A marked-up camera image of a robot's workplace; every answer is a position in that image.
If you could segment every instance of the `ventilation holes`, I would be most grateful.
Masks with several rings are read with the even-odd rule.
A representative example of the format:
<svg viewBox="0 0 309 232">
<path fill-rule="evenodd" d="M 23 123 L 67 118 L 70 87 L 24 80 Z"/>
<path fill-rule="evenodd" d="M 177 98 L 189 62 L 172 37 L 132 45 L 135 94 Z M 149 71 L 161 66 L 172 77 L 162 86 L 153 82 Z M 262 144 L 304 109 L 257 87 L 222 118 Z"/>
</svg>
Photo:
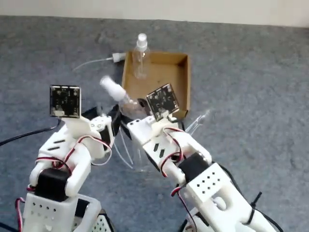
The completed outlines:
<svg viewBox="0 0 309 232">
<path fill-rule="evenodd" d="M 54 144 L 59 144 L 59 143 L 63 143 L 63 142 L 65 142 L 64 139 L 63 140 L 54 141 Z"/>
<path fill-rule="evenodd" d="M 155 144 L 154 146 L 155 146 L 154 147 L 154 152 L 156 152 L 158 150 L 159 144 Z"/>
<path fill-rule="evenodd" d="M 162 150 L 160 151 L 160 155 L 159 155 L 159 157 L 160 157 L 160 158 L 162 158 L 162 157 L 163 157 L 164 152 L 165 152 L 165 149 L 162 149 Z"/>
<path fill-rule="evenodd" d="M 59 149 L 59 148 L 60 148 L 59 146 L 55 146 L 55 147 L 49 148 L 48 150 L 49 150 L 49 151 L 53 151 L 53 150 L 57 150 L 57 149 Z"/>
</svg>

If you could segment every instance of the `white wall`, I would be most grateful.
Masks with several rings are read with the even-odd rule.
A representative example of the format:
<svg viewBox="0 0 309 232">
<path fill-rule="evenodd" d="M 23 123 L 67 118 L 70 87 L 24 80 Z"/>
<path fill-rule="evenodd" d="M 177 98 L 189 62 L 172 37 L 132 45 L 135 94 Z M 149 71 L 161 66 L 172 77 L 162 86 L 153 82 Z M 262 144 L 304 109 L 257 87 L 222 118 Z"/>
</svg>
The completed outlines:
<svg viewBox="0 0 309 232">
<path fill-rule="evenodd" d="M 309 27 L 309 0 L 0 0 L 0 15 Z"/>
</svg>

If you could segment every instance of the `plastic tube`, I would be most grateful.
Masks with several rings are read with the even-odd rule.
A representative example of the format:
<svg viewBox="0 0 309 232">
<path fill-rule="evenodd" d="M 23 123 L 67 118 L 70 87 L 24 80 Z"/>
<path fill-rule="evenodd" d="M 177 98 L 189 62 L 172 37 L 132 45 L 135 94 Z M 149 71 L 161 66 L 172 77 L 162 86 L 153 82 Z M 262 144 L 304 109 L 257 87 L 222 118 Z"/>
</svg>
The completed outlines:
<svg viewBox="0 0 309 232">
<path fill-rule="evenodd" d="M 192 135 L 200 126 L 205 123 L 205 119 L 210 115 L 210 110 L 206 110 L 205 114 L 198 116 L 187 128 L 186 132 Z"/>
<path fill-rule="evenodd" d="M 119 132 L 120 132 L 120 136 L 121 136 L 122 143 L 123 143 L 123 145 L 124 145 L 124 147 L 125 147 L 125 150 L 126 150 L 126 154 L 127 154 L 127 156 L 129 157 L 129 160 L 130 160 L 131 164 L 134 164 L 134 163 L 133 163 L 133 160 L 132 160 L 132 158 L 131 158 L 131 156 L 130 156 L 130 153 L 129 153 L 128 149 L 127 149 L 126 142 L 125 142 L 125 138 L 124 138 L 124 135 L 122 134 L 121 128 L 119 128 Z"/>
<path fill-rule="evenodd" d="M 130 169 L 133 169 L 133 167 L 122 157 L 116 143 L 114 142 L 114 147 L 115 147 L 115 150 L 117 152 L 117 154 L 119 155 L 120 159 L 130 168 Z"/>
<path fill-rule="evenodd" d="M 96 59 L 96 60 L 91 60 L 91 61 L 88 61 L 88 62 L 85 62 L 79 66 L 77 66 L 76 68 L 74 68 L 72 71 L 76 71 L 77 69 L 79 69 L 80 67 L 86 65 L 86 64 L 90 64 L 90 63 L 95 63 L 95 62 L 100 62 L 100 61 L 106 61 L 106 60 L 112 60 L 112 57 L 109 57 L 109 58 L 105 58 L 105 59 Z"/>
</svg>

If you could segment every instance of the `open cardboard box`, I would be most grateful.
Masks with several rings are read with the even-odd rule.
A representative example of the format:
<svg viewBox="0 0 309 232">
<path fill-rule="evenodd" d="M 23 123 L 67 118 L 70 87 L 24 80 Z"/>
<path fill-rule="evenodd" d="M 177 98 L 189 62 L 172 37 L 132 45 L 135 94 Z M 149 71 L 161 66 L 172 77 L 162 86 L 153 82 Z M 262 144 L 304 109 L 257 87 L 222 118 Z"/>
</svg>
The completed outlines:
<svg viewBox="0 0 309 232">
<path fill-rule="evenodd" d="M 179 111 L 174 114 L 183 119 L 190 108 L 191 66 L 187 54 L 151 52 L 150 70 L 147 79 L 140 80 L 133 74 L 132 52 L 126 55 L 122 87 L 132 98 L 146 98 L 157 88 L 170 83 L 175 92 Z"/>
</svg>

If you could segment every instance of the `red wire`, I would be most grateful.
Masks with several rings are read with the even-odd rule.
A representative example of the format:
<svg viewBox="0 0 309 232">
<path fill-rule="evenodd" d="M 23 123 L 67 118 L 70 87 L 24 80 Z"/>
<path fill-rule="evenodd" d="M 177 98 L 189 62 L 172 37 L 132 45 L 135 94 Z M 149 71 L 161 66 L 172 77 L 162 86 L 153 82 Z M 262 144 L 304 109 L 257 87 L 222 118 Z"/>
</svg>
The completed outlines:
<svg viewBox="0 0 309 232">
<path fill-rule="evenodd" d="M 169 130 L 171 130 L 171 131 L 177 131 L 177 132 L 184 132 L 184 131 L 181 130 L 181 129 L 177 129 L 177 128 L 173 128 L 173 127 L 165 127 L 165 128 L 163 128 L 163 131 L 164 131 L 165 129 L 169 129 Z M 166 133 L 166 134 L 167 134 L 167 135 L 173 140 L 173 142 L 177 145 L 179 151 L 171 153 L 170 155 L 166 156 L 165 159 L 163 160 L 163 162 L 162 162 L 162 164 L 161 164 L 161 166 L 160 166 L 160 171 L 161 171 L 161 173 L 162 173 L 162 175 L 163 175 L 164 177 L 167 177 L 168 175 L 163 171 L 163 166 L 164 166 L 164 164 L 168 161 L 168 159 L 169 159 L 170 157 L 179 154 L 178 159 L 175 161 L 176 163 L 180 162 L 180 161 L 183 159 L 183 151 L 182 151 L 182 148 L 181 148 L 179 142 L 178 142 L 176 139 L 174 139 L 173 136 L 171 136 L 169 133 Z"/>
<path fill-rule="evenodd" d="M 69 171 L 70 175 L 72 174 L 71 168 L 64 161 L 62 161 L 61 159 L 58 159 L 56 157 L 39 157 L 39 158 L 36 159 L 36 161 L 39 161 L 39 160 L 52 160 L 52 161 L 60 162 L 60 163 L 62 163 L 62 166 L 64 165 L 67 168 L 67 170 Z"/>
<path fill-rule="evenodd" d="M 165 159 L 163 160 L 163 162 L 162 162 L 162 164 L 161 164 L 161 166 L 160 166 L 160 171 L 161 171 L 161 173 L 162 173 L 162 175 L 163 175 L 164 177 L 167 177 L 167 176 L 168 176 L 168 175 L 163 171 L 163 166 L 164 166 L 164 164 L 168 161 L 169 158 L 171 158 L 172 156 L 177 155 L 177 154 L 180 154 L 179 151 L 176 151 L 176 152 L 173 152 L 173 153 L 169 154 L 169 155 L 166 156 Z M 177 159 L 176 162 L 179 162 L 179 161 L 181 160 L 180 157 L 181 157 L 181 156 L 179 155 L 179 158 Z"/>
<path fill-rule="evenodd" d="M 15 200 L 15 209 L 17 211 L 18 232 L 22 232 L 23 230 L 23 219 L 22 219 L 21 212 L 20 212 L 20 202 L 24 203 L 25 200 L 21 197 Z"/>
<path fill-rule="evenodd" d="M 92 138 L 92 139 L 94 139 L 94 140 L 96 140 L 96 141 L 102 143 L 104 146 L 108 147 L 110 150 L 112 149 L 108 144 L 106 144 L 106 143 L 105 143 L 104 141 L 102 141 L 101 139 L 96 138 L 96 137 L 93 137 L 93 136 L 89 136 L 89 135 L 85 135 L 85 136 L 79 138 L 78 141 L 76 142 L 76 144 L 81 143 L 82 140 L 85 139 L 85 138 Z M 71 155 L 72 155 L 72 154 L 74 153 L 74 151 L 75 151 L 75 146 L 76 146 L 76 144 L 75 144 L 74 147 L 68 152 L 68 154 L 66 155 L 64 161 L 63 161 L 61 164 L 56 164 L 55 162 L 53 162 L 52 165 L 53 165 L 54 168 L 58 168 L 58 169 L 59 169 L 59 168 L 62 168 L 63 165 L 64 165 L 65 163 L 68 162 L 69 158 L 71 157 Z"/>
<path fill-rule="evenodd" d="M 170 195 L 173 197 L 173 196 L 175 196 L 175 194 L 177 194 L 179 200 L 182 202 L 183 206 L 185 207 L 185 209 L 186 209 L 188 215 L 190 216 L 190 218 L 191 218 L 191 220 L 192 220 L 192 222 L 193 222 L 193 224 L 194 224 L 195 231 L 197 232 L 197 225 L 196 225 L 195 221 L 193 220 L 193 217 L 192 217 L 192 215 L 191 215 L 191 213 L 190 213 L 190 211 L 189 211 L 189 209 L 188 209 L 187 204 L 185 203 L 184 199 L 183 199 L 183 198 L 181 197 L 181 195 L 180 195 L 180 190 L 181 190 L 181 189 L 182 189 L 182 187 L 176 187 L 176 188 L 174 188 L 173 191 L 170 193 Z"/>
</svg>

